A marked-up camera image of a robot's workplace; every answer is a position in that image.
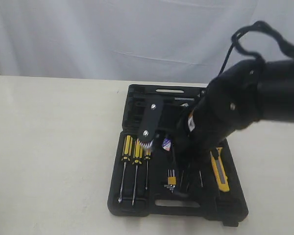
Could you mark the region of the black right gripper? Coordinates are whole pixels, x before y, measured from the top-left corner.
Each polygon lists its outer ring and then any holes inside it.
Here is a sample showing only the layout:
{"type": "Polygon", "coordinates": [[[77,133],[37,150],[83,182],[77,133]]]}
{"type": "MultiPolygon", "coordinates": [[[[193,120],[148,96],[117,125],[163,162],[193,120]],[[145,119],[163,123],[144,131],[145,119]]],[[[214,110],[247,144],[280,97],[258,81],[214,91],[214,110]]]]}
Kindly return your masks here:
{"type": "MultiPolygon", "coordinates": [[[[181,115],[174,137],[176,153],[193,149],[206,155],[234,131],[259,121],[262,114],[257,84],[264,67],[257,60],[243,60],[211,80],[205,95],[181,115]]],[[[146,99],[137,135],[143,149],[152,149],[159,139],[163,107],[160,95],[146,99]]]]}

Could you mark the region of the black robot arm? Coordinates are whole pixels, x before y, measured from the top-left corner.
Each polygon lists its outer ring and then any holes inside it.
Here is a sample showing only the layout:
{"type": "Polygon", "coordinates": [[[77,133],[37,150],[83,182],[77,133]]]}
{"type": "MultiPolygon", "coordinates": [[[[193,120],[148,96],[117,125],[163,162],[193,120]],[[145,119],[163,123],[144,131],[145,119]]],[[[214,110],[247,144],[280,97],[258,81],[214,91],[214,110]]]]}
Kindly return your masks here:
{"type": "Polygon", "coordinates": [[[167,106],[159,95],[146,102],[138,143],[151,150],[168,135],[177,152],[207,152],[237,130],[261,120],[294,122],[294,60],[243,60],[210,81],[191,104],[167,106]]]}

